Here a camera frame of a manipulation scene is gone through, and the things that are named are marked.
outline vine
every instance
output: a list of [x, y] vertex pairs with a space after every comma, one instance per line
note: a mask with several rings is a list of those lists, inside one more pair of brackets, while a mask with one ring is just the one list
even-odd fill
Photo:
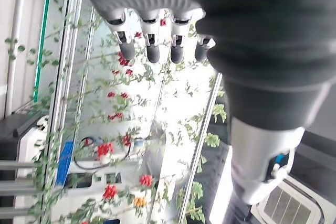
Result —
[[[58, 10], [62, 12], [62, 3], [64, 0], [53, 1], [54, 4], [58, 5]], [[52, 44], [59, 44], [62, 32], [68, 26], [71, 26], [72, 28], [80, 28], [83, 34], [87, 35], [89, 34], [88, 29], [90, 26], [93, 27], [94, 30], [97, 30], [99, 27], [101, 27], [101, 25], [104, 24], [102, 22], [102, 18], [97, 16], [93, 22], [86, 22], [82, 19], [79, 19], [78, 23], [75, 25], [71, 22], [72, 15], [73, 13], [68, 14], [63, 20], [63, 22], [66, 24], [65, 26], [54, 24], [52, 27], [52, 32], [46, 35], [44, 40], [48, 40]], [[163, 18], [160, 20], [161, 26], [167, 25], [167, 22], [169, 22], [169, 15], [169, 12], [165, 10], [163, 13]], [[193, 25], [190, 28], [190, 37], [195, 36], [196, 32]], [[192, 98], [196, 93], [199, 92], [198, 87], [193, 86], [193, 84], [188, 80], [179, 80], [177, 73], [184, 72], [186, 70], [193, 71], [200, 66], [207, 66], [207, 62], [199, 63], [196, 61], [183, 60], [180, 64], [173, 65], [168, 60], [166, 63], [162, 63], [159, 68], [153, 67], [153, 65], [148, 62], [145, 56], [145, 48], [143, 47], [144, 39], [141, 32], [135, 32], [134, 37], [135, 59], [131, 61], [124, 59], [120, 51], [112, 50], [118, 44], [116, 38], [112, 34], [108, 34], [100, 38], [98, 50], [95, 49], [95, 51], [92, 52], [93, 55], [89, 60], [76, 60], [74, 63], [76, 66], [83, 65], [83, 67], [80, 68], [77, 72], [80, 77], [85, 74], [86, 70], [88, 70], [90, 73], [97, 71], [108, 72], [109, 76], [107, 78], [95, 77], [91, 78], [91, 80], [87, 80], [85, 83], [86, 89], [84, 93], [81, 94], [78, 90], [75, 89], [75, 91], [73, 91], [67, 98], [69, 108], [67, 111], [67, 116], [77, 116], [76, 105], [81, 99], [83, 99], [85, 105], [92, 110], [91, 116], [83, 117], [79, 122], [76, 121], [72, 124], [67, 124], [63, 130], [57, 130], [55, 133], [47, 135], [46, 139], [49, 139], [51, 143], [49, 150], [46, 150], [46, 140], [38, 140], [35, 143], [35, 147], [39, 149], [39, 154], [33, 158], [33, 162], [36, 164], [36, 168], [30, 177], [32, 177], [34, 185], [40, 193], [35, 195], [36, 203], [31, 207], [29, 212], [34, 217], [34, 221], [32, 221], [32, 223], [36, 223], [41, 216], [47, 214], [48, 210], [55, 206], [55, 204], [60, 199], [65, 197], [67, 193], [69, 193], [70, 189], [76, 188], [78, 183], [85, 179], [85, 176], [92, 176], [93, 179], [97, 179], [96, 173], [101, 169], [97, 168], [92, 173], [85, 174], [85, 176], [73, 177], [67, 187], [57, 189], [55, 187], [54, 175], [56, 175], [58, 162], [61, 160], [58, 158], [58, 150], [61, 147], [60, 139], [63, 134], [66, 132], [73, 132], [74, 130], [80, 131], [96, 123], [109, 124], [112, 125], [112, 127], [117, 127], [116, 125], [127, 121], [136, 121], [136, 124], [141, 126], [141, 124], [146, 121], [146, 118], [137, 116], [134, 113], [134, 108], [150, 108], [161, 106], [162, 96], [165, 96], [166, 93], [161, 95], [157, 101], [153, 101], [153, 99], [145, 97], [143, 95], [144, 92], [141, 92], [141, 90], [139, 90], [138, 94], [136, 94], [136, 92], [129, 92], [127, 90], [127, 87], [135, 83], [146, 83], [148, 85], [148, 89], [150, 89], [156, 84], [162, 85], [162, 87], [166, 87], [173, 81], [178, 80], [180, 82], [183, 81], [182, 83], [185, 84], [183, 92], [187, 96]], [[36, 64], [37, 54], [39, 53], [43, 59], [42, 62], [38, 63], [39, 67], [45, 68], [47, 66], [59, 66], [59, 58], [58, 56], [54, 56], [54, 52], [51, 49], [43, 48], [41, 52], [35, 48], [28, 49], [23, 44], [19, 45], [19, 41], [16, 38], [7, 38], [5, 43], [9, 45], [8, 56], [10, 60], [15, 60], [18, 56], [25, 54], [27, 64], [33, 66]], [[164, 47], [170, 46], [170, 41], [165, 39], [161, 42], [161, 45]], [[14, 55], [13, 46], [17, 46], [18, 55]], [[77, 46], [77, 52], [81, 55], [83, 55], [86, 50], [87, 48], [85, 45]], [[143, 69], [134, 67], [140, 65], [143, 66]], [[65, 73], [68, 68], [69, 66], [65, 66], [65, 69], [62, 69], [63, 78], [65, 78]], [[47, 113], [47, 111], [50, 109], [51, 97], [55, 91], [55, 83], [53, 81], [49, 82], [47, 91], [48, 92], [44, 97], [39, 97], [38, 102], [29, 108], [30, 111]], [[170, 95], [177, 98], [177, 90]], [[218, 107], [216, 109], [214, 108], [213, 113], [216, 114], [215, 118], [217, 115], [220, 115], [224, 122], [225, 118], [223, 109], [224, 107]], [[169, 131], [166, 132], [165, 129], [167, 128], [167, 122], [161, 122], [161, 127], [164, 129], [164, 133], [159, 136], [160, 139], [158, 142], [162, 143], [169, 135], [173, 139], [172, 142], [176, 145], [181, 145], [186, 141], [197, 143], [200, 139], [199, 130], [203, 114], [204, 112], [198, 113], [185, 120], [179, 120], [177, 124], [180, 126], [181, 130], [178, 131], [177, 134]], [[134, 144], [138, 138], [144, 138], [140, 137], [140, 132], [142, 130], [140, 126], [135, 125], [128, 127], [126, 130], [118, 132], [117, 134], [102, 134], [99, 136], [101, 143], [97, 144], [96, 146], [91, 144], [87, 139], [84, 139], [81, 142], [77, 141], [73, 151], [74, 161], [76, 159], [88, 157], [97, 159], [97, 161], [102, 161], [104, 156], [108, 156], [108, 154], [114, 154], [114, 151], [117, 148], [120, 150], [127, 149], [130, 145]], [[155, 132], [151, 130], [148, 138], [151, 138], [153, 134], [155, 134]], [[219, 141], [219, 139], [216, 139], [216, 137], [207, 135], [205, 143], [211, 147], [215, 147], [219, 145], [217, 140]], [[148, 148], [159, 149], [155, 143], [146, 144], [145, 147], [146, 150]], [[137, 155], [141, 160], [143, 153], [137, 153]], [[113, 155], [110, 155], [110, 160], [107, 164], [104, 165], [116, 167], [127, 159], [113, 158], [112, 156]], [[205, 163], [206, 158], [201, 156], [197, 166], [198, 173], [202, 171], [202, 165]], [[44, 177], [45, 169], [48, 169], [48, 172], [52, 175], [52, 178]], [[157, 191], [156, 185], [162, 179], [164, 180], [163, 193], [161, 193], [159, 198], [155, 198]], [[122, 190], [118, 189], [115, 185], [108, 185], [105, 188], [100, 200], [89, 198], [83, 202], [76, 211], [70, 212], [66, 215], [61, 215], [57, 220], [53, 220], [52, 223], [102, 224], [103, 221], [118, 217], [120, 214], [126, 211], [135, 211], [136, 217], [140, 217], [144, 214], [144, 212], [147, 213], [147, 207], [149, 204], [153, 204], [155, 202], [160, 203], [162, 200], [169, 201], [169, 184], [166, 179], [167, 178], [158, 179], [152, 177], [150, 174], [146, 174], [141, 176], [139, 184], [132, 187], [126, 187]], [[144, 193], [145, 196], [143, 196], [143, 194], [137, 195], [137, 193], [133, 193], [133, 191]], [[152, 195], [151, 199], [147, 199], [146, 194], [148, 194], [149, 191]], [[204, 222], [205, 218], [202, 207], [195, 206], [195, 201], [199, 200], [202, 196], [202, 184], [193, 182], [192, 193], [188, 202], [186, 216], [190, 216], [192, 219], [197, 219]], [[181, 199], [179, 197], [181, 197], [180, 191], [177, 194], [178, 201], [180, 202]], [[115, 209], [122, 204], [126, 205], [126, 209], [122, 211], [115, 211]]]

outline vertical rail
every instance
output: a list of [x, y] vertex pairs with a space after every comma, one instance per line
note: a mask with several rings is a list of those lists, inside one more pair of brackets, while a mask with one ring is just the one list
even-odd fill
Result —
[[71, 22], [75, 22], [77, 17], [76, 11], [79, 9], [75, 8], [75, 5], [79, 0], [64, 0], [63, 7], [63, 17], [64, 17], [64, 29], [62, 33], [62, 40], [59, 43], [59, 65], [56, 76], [55, 91], [50, 101], [49, 110], [49, 122], [48, 122], [48, 134], [46, 139], [46, 144], [43, 152], [44, 158], [47, 158], [46, 163], [43, 166], [44, 179], [42, 181], [42, 187], [44, 189], [44, 194], [41, 197], [41, 211], [44, 213], [40, 217], [39, 223], [47, 224], [50, 223], [50, 211], [51, 205], [48, 200], [52, 196], [52, 188], [55, 183], [55, 168], [52, 165], [57, 162], [59, 157], [60, 140], [62, 136], [62, 118], [65, 113], [64, 97], [66, 94], [66, 87], [68, 87], [71, 74], [68, 75], [69, 61], [71, 60], [71, 49], [72, 44], [76, 41], [75, 26], [71, 25]]
[[[61, 112], [61, 118], [60, 118], [60, 129], [64, 128], [65, 124], [65, 119], [66, 119], [66, 112], [67, 112], [67, 106], [68, 106], [68, 97], [69, 97], [69, 90], [70, 90], [70, 84], [71, 84], [71, 75], [72, 75], [72, 67], [74, 65], [74, 58], [75, 58], [75, 52], [76, 52], [76, 41], [77, 41], [77, 33], [78, 33], [78, 21], [80, 17], [80, 11], [81, 11], [81, 6], [82, 6], [82, 0], [77, 0], [76, 1], [76, 10], [75, 10], [75, 17], [74, 17], [74, 27], [72, 31], [72, 37], [71, 37], [71, 44], [70, 44], [70, 56], [67, 61], [67, 76], [66, 80], [68, 80], [65, 83], [65, 88], [64, 88], [64, 95], [62, 97], [62, 112]], [[59, 141], [62, 141], [63, 134], [59, 136]]]
[[90, 29], [89, 29], [89, 36], [86, 41], [86, 49], [85, 49], [85, 70], [82, 75], [82, 79], [80, 81], [80, 90], [79, 90], [79, 100], [77, 103], [77, 109], [76, 109], [76, 116], [75, 116], [75, 130], [73, 131], [73, 139], [74, 139], [74, 149], [76, 148], [76, 140], [78, 136], [78, 130], [79, 130], [79, 121], [82, 113], [82, 106], [83, 106], [83, 100], [84, 100], [84, 92], [85, 92], [85, 86], [86, 81], [88, 79], [88, 62], [91, 57], [91, 47], [92, 47], [92, 39], [93, 39], [93, 33], [94, 33], [94, 27], [93, 22], [96, 18], [95, 15], [95, 8], [91, 8], [91, 16], [90, 16]]
[[41, 34], [40, 34], [40, 42], [38, 46], [38, 58], [36, 62], [36, 75], [35, 75], [35, 84], [34, 84], [34, 93], [33, 93], [34, 102], [37, 102], [37, 99], [38, 99], [38, 88], [40, 85], [41, 62], [42, 62], [42, 57], [43, 57], [44, 37], [46, 35], [49, 3], [50, 3], [50, 0], [44, 0], [42, 27], [41, 27]]
[[222, 74], [218, 73], [217, 76], [216, 76], [216, 79], [215, 79], [214, 86], [213, 86], [213, 88], [211, 90], [211, 93], [210, 93], [209, 101], [208, 101], [208, 104], [206, 106], [205, 115], [204, 115], [203, 120], [202, 120], [201, 131], [199, 133], [200, 141], [198, 142], [198, 144], [196, 146], [194, 156], [193, 156], [193, 159], [192, 159], [192, 162], [191, 162], [191, 173], [190, 173], [190, 177], [189, 177], [188, 182], [187, 182], [187, 184], [185, 186], [185, 189], [184, 189], [184, 197], [183, 197], [183, 200], [182, 200], [180, 212], [178, 214], [179, 217], [178, 217], [177, 224], [182, 224], [183, 223], [183, 219], [184, 219], [185, 212], [186, 212], [186, 209], [187, 209], [187, 205], [188, 205], [188, 202], [189, 202], [189, 196], [190, 196], [191, 188], [193, 186], [195, 173], [197, 171], [198, 160], [201, 156], [201, 151], [202, 151], [202, 147], [203, 147], [203, 144], [204, 144], [206, 131], [207, 131], [209, 121], [210, 121], [210, 118], [211, 118], [212, 109], [214, 107], [214, 104], [215, 104], [215, 101], [216, 101], [216, 98], [217, 98], [217, 93], [218, 93], [218, 89], [219, 89], [221, 80], [222, 80]]

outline green leaf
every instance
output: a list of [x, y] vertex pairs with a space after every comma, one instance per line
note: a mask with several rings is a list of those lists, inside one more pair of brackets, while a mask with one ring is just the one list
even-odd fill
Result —
[[30, 52], [32, 55], [34, 55], [34, 54], [36, 54], [36, 49], [35, 49], [35, 48], [30, 48], [29, 52]]
[[217, 116], [220, 115], [222, 118], [222, 123], [226, 120], [226, 112], [224, 110], [224, 104], [215, 104], [212, 110], [212, 115], [215, 117], [215, 123], [217, 122]]
[[207, 162], [205, 156], [201, 155], [201, 162], [202, 164], [205, 164]]
[[49, 60], [45, 60], [43, 62], [41, 62], [41, 67], [44, 68], [46, 64], [49, 63]]
[[18, 46], [17, 50], [19, 52], [23, 52], [24, 50], [26, 50], [26, 47], [24, 45], [20, 45], [20, 46]]
[[53, 66], [58, 66], [59, 65], [59, 61], [58, 60], [53, 60], [51, 64]]
[[218, 147], [220, 142], [219, 136], [209, 132], [207, 133], [204, 142], [207, 144], [207, 146]]
[[134, 198], [135, 198], [134, 194], [129, 194], [127, 197], [127, 204], [128, 205], [132, 204], [134, 201]]
[[29, 64], [29, 65], [34, 65], [34, 61], [33, 60], [27, 60], [27, 63]]
[[219, 87], [217, 96], [218, 96], [218, 97], [222, 97], [224, 94], [225, 94], [225, 92], [223, 91], [223, 87]]
[[203, 170], [202, 169], [202, 162], [201, 162], [201, 160], [198, 160], [196, 173], [201, 173], [202, 170]]

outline glass panel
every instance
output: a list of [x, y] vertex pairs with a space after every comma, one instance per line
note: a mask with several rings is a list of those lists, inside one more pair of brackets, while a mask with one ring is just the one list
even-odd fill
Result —
[[[59, 12], [56, 4], [60, 0], [53, 1], [49, 24]], [[160, 59], [153, 64], [146, 56], [138, 15], [128, 10], [135, 58], [126, 61], [107, 23], [89, 0], [82, 0], [78, 24], [69, 24], [68, 38], [78, 28], [74, 63], [60, 70], [62, 79], [69, 69], [72, 76], [67, 110], [60, 112], [65, 124], [54, 190], [71, 190], [54, 197], [53, 203], [47, 197], [47, 204], [53, 206], [52, 221], [146, 223], [171, 222], [178, 216], [180, 206], [175, 203], [181, 200], [180, 189], [190, 175], [204, 114], [212, 109], [207, 104], [216, 76], [207, 61], [196, 62], [194, 57], [197, 37], [193, 27], [202, 14], [195, 12], [184, 60], [174, 64], [170, 61], [170, 13], [160, 11]], [[55, 46], [50, 51], [57, 55], [66, 43], [61, 41], [65, 34], [51, 34], [47, 39]], [[69, 52], [74, 42], [68, 41]], [[41, 72], [39, 102], [34, 106], [44, 114], [57, 74], [56, 62], [47, 57], [43, 58], [49, 62]]]

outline robotic hand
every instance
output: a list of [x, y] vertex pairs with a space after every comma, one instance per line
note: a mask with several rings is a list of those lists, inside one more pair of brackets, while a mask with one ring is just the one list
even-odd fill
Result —
[[[234, 191], [244, 202], [255, 204], [285, 178], [304, 128], [313, 121], [336, 76], [336, 0], [91, 1], [106, 20], [114, 20], [114, 10], [124, 7], [140, 16], [144, 11], [171, 9], [176, 17], [173, 62], [182, 60], [178, 26], [188, 22], [188, 17], [175, 14], [201, 6], [206, 16], [196, 24], [204, 35], [196, 59], [207, 53], [225, 78], [232, 116]], [[208, 50], [211, 38], [216, 47]]]

